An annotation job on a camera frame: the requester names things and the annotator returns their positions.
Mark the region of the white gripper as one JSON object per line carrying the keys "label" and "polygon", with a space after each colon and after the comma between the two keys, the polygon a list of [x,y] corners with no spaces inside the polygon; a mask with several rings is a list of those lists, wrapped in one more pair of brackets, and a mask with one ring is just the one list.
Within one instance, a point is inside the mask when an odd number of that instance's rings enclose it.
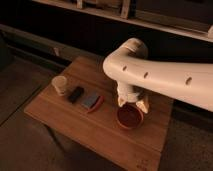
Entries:
{"label": "white gripper", "polygon": [[144,113],[148,113],[149,104],[144,101],[145,90],[141,87],[123,82],[117,83],[118,106],[122,107],[126,103],[136,103],[136,106]]}

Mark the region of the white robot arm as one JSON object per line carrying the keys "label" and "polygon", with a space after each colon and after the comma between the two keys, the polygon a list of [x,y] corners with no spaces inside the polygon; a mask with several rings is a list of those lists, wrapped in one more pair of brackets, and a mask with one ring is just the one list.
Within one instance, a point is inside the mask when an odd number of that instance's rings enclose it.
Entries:
{"label": "white robot arm", "polygon": [[145,60],[147,46],[130,38],[103,62],[105,74],[117,82],[118,105],[139,108],[143,88],[213,112],[213,64]]}

